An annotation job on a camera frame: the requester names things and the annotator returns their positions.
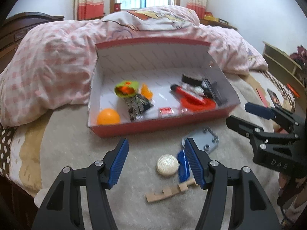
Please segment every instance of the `wall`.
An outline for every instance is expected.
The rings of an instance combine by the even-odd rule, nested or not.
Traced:
[[[7,17],[21,12],[41,12],[74,19],[74,0],[18,0]]]
[[[181,0],[181,6],[187,0]],[[207,11],[228,21],[260,53],[266,41],[287,54],[307,48],[307,18],[295,0],[208,0]]]

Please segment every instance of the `pink checkered quilt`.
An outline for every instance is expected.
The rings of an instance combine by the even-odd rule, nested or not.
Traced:
[[[23,38],[0,75],[0,123],[19,126],[48,109],[87,104],[97,43],[128,38],[175,37],[211,43],[209,53],[228,73],[267,70],[263,57],[233,29],[199,24],[180,6],[121,11],[93,21],[38,25]]]

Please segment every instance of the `white round object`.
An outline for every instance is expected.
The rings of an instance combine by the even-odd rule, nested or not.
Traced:
[[[162,176],[174,175],[179,169],[179,163],[176,157],[166,154],[160,156],[157,162],[157,171]]]

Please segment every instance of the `blue gripper pad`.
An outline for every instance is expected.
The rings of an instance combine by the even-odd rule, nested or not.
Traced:
[[[254,114],[265,119],[273,119],[275,117],[275,114],[271,110],[271,108],[257,105],[251,102],[246,103],[244,108],[248,113]]]
[[[120,173],[122,172],[122,167],[124,166],[126,157],[128,155],[128,151],[129,151],[129,143],[128,140],[125,139],[122,145],[120,146],[119,150],[117,151],[117,155],[114,158],[114,161],[110,168],[110,176],[108,180],[108,186],[110,188],[112,188],[113,185],[117,184],[118,182]]]
[[[177,160],[179,162],[179,182],[185,182],[190,177],[190,169],[189,169],[189,162],[185,155],[185,151],[182,150],[177,155]]]
[[[185,140],[185,154],[188,158],[188,162],[190,164],[191,170],[194,175],[194,179],[196,183],[204,189],[204,186],[206,185],[205,179],[204,179],[204,170],[203,167],[198,160],[198,157],[189,141],[189,139]]]

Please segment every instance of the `smartphone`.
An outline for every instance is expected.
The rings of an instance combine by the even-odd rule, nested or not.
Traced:
[[[272,100],[272,102],[273,102],[273,104],[274,104],[274,107],[276,107],[276,105],[281,106],[281,103],[280,103],[280,101],[279,101],[279,99],[278,99],[276,93],[273,92],[273,91],[271,91],[270,89],[268,89],[267,91],[268,91],[268,94],[269,94],[270,97],[271,97],[271,100]]]

